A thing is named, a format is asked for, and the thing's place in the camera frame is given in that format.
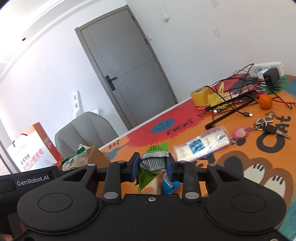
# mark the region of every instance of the gray door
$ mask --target gray door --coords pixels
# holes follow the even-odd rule
[[[132,127],[176,104],[127,9],[93,23],[81,33]]]

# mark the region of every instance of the tape roll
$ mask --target tape roll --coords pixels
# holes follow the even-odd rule
[[[208,104],[207,96],[211,94],[211,89],[209,87],[202,87],[191,92],[191,98],[193,99],[195,106],[203,106]]]

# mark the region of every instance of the door frame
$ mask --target door frame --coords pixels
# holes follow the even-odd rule
[[[157,63],[157,65],[158,65],[158,67],[159,67],[159,69],[160,69],[160,71],[161,71],[161,73],[162,73],[162,75],[163,75],[163,77],[164,77],[164,79],[165,79],[165,82],[166,82],[166,84],[168,85],[168,88],[169,88],[169,90],[170,90],[170,92],[171,92],[171,94],[172,94],[172,96],[173,96],[173,99],[174,99],[175,103],[177,104],[177,103],[178,103],[178,100],[177,100],[177,98],[176,98],[176,96],[175,96],[175,93],[174,93],[174,91],[173,91],[173,89],[172,89],[172,87],[171,87],[171,85],[170,85],[170,83],[169,83],[169,81],[168,81],[168,78],[167,78],[167,76],[166,76],[164,70],[162,69],[162,67],[161,67],[161,65],[160,65],[160,62],[159,62],[158,59],[157,59],[157,56],[156,56],[155,52],[154,52],[153,49],[152,49],[152,46],[151,46],[150,42],[148,41],[146,35],[144,34],[142,28],[140,27],[140,25],[139,25],[139,23],[138,23],[138,21],[136,20],[135,16],[133,15],[133,13],[131,12],[130,8],[129,8],[127,5],[125,5],[124,7],[121,7],[121,8],[115,9],[115,10],[113,10],[113,11],[111,11],[111,12],[108,12],[108,13],[106,13],[106,14],[104,14],[104,15],[98,17],[98,18],[95,18],[95,19],[91,20],[90,22],[88,22],[88,23],[86,23],[86,24],[84,24],[84,25],[82,25],[82,26],[80,26],[80,27],[78,27],[78,28],[75,28],[75,32],[76,32],[76,34],[77,34],[77,36],[78,36],[78,38],[79,38],[79,40],[80,40],[80,42],[81,42],[81,45],[82,45],[82,47],[83,47],[83,49],[84,49],[84,51],[85,51],[85,53],[86,53],[86,55],[87,55],[87,57],[88,57],[90,63],[91,63],[91,65],[92,65],[93,68],[94,68],[94,71],[95,71],[96,75],[97,75],[98,78],[99,78],[99,81],[102,83],[102,85],[103,85],[103,87],[104,87],[104,89],[105,89],[107,95],[109,96],[109,98],[110,98],[112,104],[114,105],[115,109],[117,110],[119,116],[121,117],[121,119],[122,119],[123,123],[125,124],[125,126],[127,127],[127,129],[128,129],[128,130],[131,130],[131,129],[132,129],[131,124],[129,123],[128,119],[126,118],[126,116],[125,116],[123,110],[121,109],[120,105],[118,104],[116,98],[114,97],[114,95],[113,95],[113,93],[112,93],[112,90],[110,89],[109,85],[107,84],[107,81],[105,80],[105,77],[104,77],[103,74],[101,73],[101,70],[100,70],[100,68],[98,67],[98,65],[97,65],[97,63],[96,63],[96,61],[95,61],[95,59],[94,59],[94,57],[93,57],[93,55],[92,55],[92,53],[91,53],[91,51],[90,51],[90,49],[89,49],[87,43],[86,43],[86,41],[85,41],[85,39],[84,39],[84,37],[83,37],[83,35],[82,35],[82,33],[81,33],[81,31],[82,31],[83,29],[87,28],[88,26],[90,26],[90,25],[92,25],[92,24],[94,24],[94,23],[96,23],[96,22],[102,20],[103,18],[106,18],[106,17],[108,17],[108,16],[111,16],[111,15],[113,15],[113,14],[115,14],[115,13],[121,12],[121,11],[126,10],[126,9],[127,9],[128,12],[130,13],[131,17],[134,19],[134,21],[135,21],[135,23],[136,23],[138,29],[140,30],[140,32],[141,32],[143,38],[145,39],[145,41],[146,41],[146,43],[147,43],[147,45],[148,45],[148,47],[149,47],[149,49],[150,49],[150,51],[151,51],[151,53],[152,53],[154,59],[156,60],[156,63]]]

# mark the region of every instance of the power strip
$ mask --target power strip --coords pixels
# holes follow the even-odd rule
[[[263,64],[254,64],[250,69],[250,76],[258,77],[258,73],[264,69],[278,69],[279,75],[281,77],[285,75],[284,66],[282,62],[270,62]]]

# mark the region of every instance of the door handle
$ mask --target door handle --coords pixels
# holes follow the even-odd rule
[[[117,77],[114,77],[113,79],[110,79],[109,75],[105,76],[105,79],[107,80],[111,90],[115,90],[114,84],[112,83],[112,80],[117,79]]]

